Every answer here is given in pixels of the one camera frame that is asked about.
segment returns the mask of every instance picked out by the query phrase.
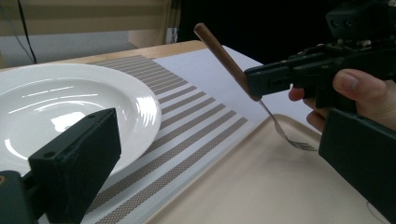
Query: gray stripe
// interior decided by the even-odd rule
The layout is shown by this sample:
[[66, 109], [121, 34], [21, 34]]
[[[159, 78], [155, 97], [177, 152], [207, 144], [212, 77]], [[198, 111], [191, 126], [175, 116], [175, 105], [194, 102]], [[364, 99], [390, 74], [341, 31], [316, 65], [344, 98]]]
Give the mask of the gray stripe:
[[164, 79], [167, 77], [178, 77], [178, 76], [175, 76], [172, 73], [169, 73], [168, 71], [159, 70], [156, 73], [150, 73], [149, 75], [136, 77], [136, 78], [138, 78], [142, 82], [149, 83], [151, 81], [155, 81], [157, 79]]
[[111, 66], [112, 68], [120, 71], [127, 71], [128, 69], [136, 69], [136, 67], [139, 66], [146, 66], [146, 64], [149, 63], [151, 63], [151, 61], [144, 58], [139, 58], [139, 59], [130, 59], [128, 61], [123, 61], [123, 62], [102, 64], [102, 66]]
[[214, 101], [215, 101], [215, 99], [209, 98], [209, 99], [207, 99], [207, 100], [201, 102], [200, 104], [191, 107], [191, 108], [188, 109], [188, 110], [182, 111], [182, 112], [180, 112], [180, 113], [174, 115], [174, 116], [173, 116], [172, 118], [170, 118], [170, 119], [163, 120], [163, 122], [161, 123], [161, 129], [163, 129], [163, 128], [165, 128], [165, 127], [167, 127], [167, 126], [169, 126], [169, 125], [171, 125], [171, 124], [173, 124], [173, 123], [175, 123], [175, 122], [177, 122], [178, 120], [181, 120], [181, 119], [186, 118], [188, 115], [190, 115], [190, 114], [196, 112], [197, 110], [199, 110], [199, 109], [201, 109], [201, 108], [204, 108], [204, 107], [207, 106], [207, 105], [212, 104]]
[[193, 96], [191, 96], [189, 98], [186, 98], [186, 99], [184, 99], [182, 101], [177, 102], [174, 105], [169, 105], [168, 107], [163, 108], [161, 111], [162, 111], [163, 114], [166, 114], [169, 111], [172, 111], [172, 110], [174, 110], [176, 108], [179, 108], [179, 107], [181, 107], [183, 105], [186, 105], [186, 104], [188, 104], [188, 103], [190, 103], [190, 102], [192, 102], [194, 100], [197, 100], [197, 99], [199, 99], [199, 98], [201, 98], [203, 96], [205, 96], [205, 93], [200, 91], [200, 92], [196, 93], [195, 95], [193, 95]]
[[168, 83], [168, 86], [166, 86], [166, 85], [161, 85], [161, 88], [160, 88], [160, 86], [157, 86], [157, 87], [155, 87], [155, 88], [153, 88], [153, 89], [151, 89], [151, 90], [152, 90], [156, 95], [159, 95], [159, 94], [161, 94], [161, 93], [170, 91], [170, 90], [175, 89], [175, 88], [182, 87], [182, 86], [187, 85], [187, 84], [188, 84], [188, 82], [187, 82], [186, 80], [181, 79], [179, 82], [175, 82], [175, 83], [170, 84], [170, 85], [169, 85], [169, 83]]
[[114, 67], [114, 69], [117, 69], [127, 74], [134, 74], [134, 77], [139, 77], [142, 74], [156, 73], [159, 71], [158, 68], [151, 67], [149, 63], [139, 63], [138, 66], [135, 66], [133, 64], [128, 64], [128, 65], [129, 67], [125, 67], [125, 68]]
[[235, 112], [230, 111], [223, 117], [219, 118], [218, 120], [214, 121], [213, 123], [209, 124], [208, 126], [204, 127], [202, 130], [198, 131], [197, 133], [193, 134], [177, 146], [169, 149], [165, 153], [163, 153], [161, 156], [157, 157], [155, 160], [149, 162], [142, 168], [138, 169], [134, 173], [125, 176], [122, 180], [119, 182], [115, 183], [113, 186], [109, 187], [108, 189], [105, 189], [101, 193], [99, 193], [96, 198], [93, 200], [90, 208], [88, 209], [87, 213], [91, 212], [92, 210], [98, 208], [100, 205], [104, 204], [108, 200], [112, 199], [114, 196], [119, 194], [121, 191], [129, 188], [132, 184], [146, 176], [147, 174], [151, 173], [158, 167], [160, 167], [162, 164], [166, 163], [167, 161], [171, 160], [174, 158], [177, 154], [182, 152], [184, 149], [207, 135], [209, 132], [215, 130], [217, 127], [219, 127], [222, 123], [226, 122], [230, 118], [232, 118], [235, 115]]
[[145, 68], [147, 68], [147, 70], [140, 71], [138, 74], [135, 75], [135, 77], [139, 79], [147, 79], [150, 77], [153, 78], [161, 75], [177, 77], [175, 74], [169, 72], [168, 70], [165, 70], [163, 67], [160, 67], [158, 65], [152, 66], [151, 64], [149, 64], [149, 66], [146, 66]]
[[128, 74], [133, 72], [134, 76], [137, 78], [153, 77], [161, 72], [169, 73], [169, 71], [164, 70], [163, 67], [155, 66], [152, 64], [144, 64], [144, 65], [145, 66], [144, 67], [142, 66], [141, 68], [130, 68], [129, 70], [121, 70], [121, 71]]
[[178, 177], [181, 173], [195, 164], [198, 160], [200, 160], [207, 152], [216, 147], [219, 143], [221, 143], [225, 138], [230, 136], [236, 130], [238, 130], [242, 125], [247, 122], [246, 119], [238, 120], [233, 126], [219, 134], [215, 138], [213, 138], [206, 145], [202, 146], [200, 149], [195, 151], [192, 155], [190, 155], [186, 160], [175, 166], [172, 170], [168, 171], [165, 175], [158, 178], [156, 181], [151, 183], [149, 186], [140, 190], [134, 197], [127, 200], [125, 203], [120, 205], [118, 208], [113, 210], [110, 214], [103, 217], [97, 223], [114, 223], [122, 220], [126, 217], [131, 211], [133, 211], [137, 206], [143, 203], [145, 200], [150, 198], [164, 186], [169, 184], [172, 180]]
[[197, 124], [201, 123], [202, 121], [210, 118], [211, 116], [219, 113], [220, 110], [222, 110], [223, 108], [225, 108], [225, 105], [217, 105], [216, 107], [208, 110], [207, 112], [205, 112], [204, 114], [200, 115], [199, 117], [197, 117], [195, 119], [192, 119], [189, 122], [185, 123], [184, 125], [181, 125], [180, 127], [174, 129], [172, 132], [167, 133], [163, 137], [161, 137], [161, 138], [157, 139], [156, 141], [154, 141], [151, 144], [151, 146], [146, 150], [146, 152], [142, 156], [146, 156], [147, 154], [149, 154], [153, 150], [155, 150], [155, 149], [163, 146], [167, 142], [171, 141], [176, 136], [181, 135], [182, 133], [184, 133], [187, 130], [191, 129], [195, 125], [197, 125]]
[[154, 80], [154, 81], [145, 80], [145, 83], [146, 83], [146, 85], [148, 85], [149, 87], [155, 88], [155, 87], [157, 87], [157, 86], [163, 86], [163, 85], [166, 85], [166, 86], [167, 86], [167, 85], [169, 85], [169, 84], [176, 83], [176, 82], [179, 82], [179, 81], [181, 81], [181, 80], [182, 80], [181, 77], [168, 76], [168, 77], [161, 78], [161, 79], [159, 79], [159, 80]]
[[139, 62], [139, 61], [147, 61], [148, 59], [141, 56], [141, 55], [136, 55], [136, 56], [131, 56], [131, 57], [126, 57], [126, 58], [121, 58], [121, 59], [110, 59], [106, 61], [101, 61], [97, 63], [92, 63], [96, 65], [101, 65], [101, 66], [110, 66], [112, 64], [117, 64], [117, 63], [133, 63], [133, 62]]
[[184, 95], [184, 94], [186, 94], [186, 93], [188, 93], [188, 92], [195, 91], [196, 89], [197, 89], [196, 87], [190, 86], [190, 87], [188, 87], [188, 88], [185, 89], [185, 90], [178, 91], [178, 92], [175, 92], [175, 93], [173, 93], [173, 94], [170, 94], [170, 95], [168, 95], [168, 96], [166, 96], [166, 97], [163, 97], [163, 98], [161, 98], [161, 100], [158, 100], [158, 101], [160, 102], [160, 104], [163, 104], [163, 103], [168, 102], [168, 101], [170, 101], [170, 100], [172, 100], [172, 99], [174, 99], [174, 98], [177, 98], [177, 97], [179, 97], [179, 96], [181, 96], [181, 95]]

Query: wooden handle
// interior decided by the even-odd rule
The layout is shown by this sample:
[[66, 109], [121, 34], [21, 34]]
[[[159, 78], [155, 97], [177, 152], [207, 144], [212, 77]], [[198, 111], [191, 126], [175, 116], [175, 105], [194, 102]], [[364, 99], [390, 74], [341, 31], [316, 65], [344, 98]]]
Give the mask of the wooden handle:
[[250, 96], [254, 101], [260, 101], [260, 96], [252, 96], [249, 93], [248, 79], [241, 68], [236, 64], [233, 58], [228, 54], [220, 42], [212, 35], [203, 23], [198, 23], [194, 27], [195, 34], [204, 42], [204, 44], [212, 51], [221, 64], [233, 76], [239, 86]]

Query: human hand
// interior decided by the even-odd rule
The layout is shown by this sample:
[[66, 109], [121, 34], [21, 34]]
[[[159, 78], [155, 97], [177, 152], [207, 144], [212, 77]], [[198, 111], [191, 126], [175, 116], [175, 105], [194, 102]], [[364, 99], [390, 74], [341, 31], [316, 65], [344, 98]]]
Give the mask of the human hand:
[[[393, 80], [383, 81], [359, 70], [343, 69], [335, 75], [332, 86], [356, 102], [358, 114], [396, 131], [396, 83]], [[292, 101], [303, 97], [303, 89], [292, 88], [289, 92]], [[315, 98], [304, 99], [304, 103], [313, 109], [306, 120], [323, 132], [330, 108], [317, 109]]]

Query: black 3d-printed part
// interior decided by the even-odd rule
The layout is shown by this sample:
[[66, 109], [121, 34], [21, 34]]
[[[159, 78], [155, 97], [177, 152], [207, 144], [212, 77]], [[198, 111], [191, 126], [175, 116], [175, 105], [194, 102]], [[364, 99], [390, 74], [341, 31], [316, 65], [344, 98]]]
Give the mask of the black 3d-printed part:
[[79, 223], [121, 154], [114, 108], [80, 120], [29, 158], [51, 199], [50, 222]]
[[0, 223], [36, 223], [26, 194], [20, 173], [0, 172]]
[[396, 223], [396, 132], [333, 109], [318, 153], [389, 222]]

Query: cable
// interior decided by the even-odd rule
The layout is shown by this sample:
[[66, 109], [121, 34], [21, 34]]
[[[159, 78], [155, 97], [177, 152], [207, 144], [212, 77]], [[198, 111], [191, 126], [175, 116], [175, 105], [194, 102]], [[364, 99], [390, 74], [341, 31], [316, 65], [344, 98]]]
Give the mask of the cable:
[[25, 21], [24, 15], [23, 15], [23, 9], [22, 9], [20, 0], [18, 0], [18, 8], [20, 9], [23, 31], [25, 32], [27, 44], [29, 45], [30, 52], [32, 53], [32, 56], [33, 56], [33, 63], [37, 63], [37, 58], [35, 57], [35, 53], [33, 52], [32, 45], [30, 44], [29, 34], [27, 32], [26, 21]]
[[4, 17], [6, 17], [6, 20], [8, 21], [9, 27], [11, 28], [12, 34], [14, 34], [14, 36], [15, 36], [15, 38], [17, 39], [19, 45], [21, 46], [21, 48], [23, 49], [23, 51], [25, 51], [25, 53], [26, 53], [27, 57], [29, 58], [29, 60], [33, 63], [34, 60], [33, 60], [32, 56], [30, 56], [30, 54], [29, 54], [29, 52], [27, 51], [27, 49], [23, 46], [23, 44], [22, 44], [20, 38], [19, 38], [18, 35], [17, 35], [17, 32], [15, 31], [14, 26], [12, 25], [11, 19], [9, 18], [8, 14], [7, 14], [6, 11], [3, 9], [2, 6], [0, 6], [0, 11], [3, 13]]
[[174, 44], [174, 43], [177, 42], [177, 28], [176, 28], [176, 23], [177, 23], [177, 7], [178, 7], [178, 0], [176, 0], [175, 20], [174, 20], [174, 27], [172, 28], [171, 44]]

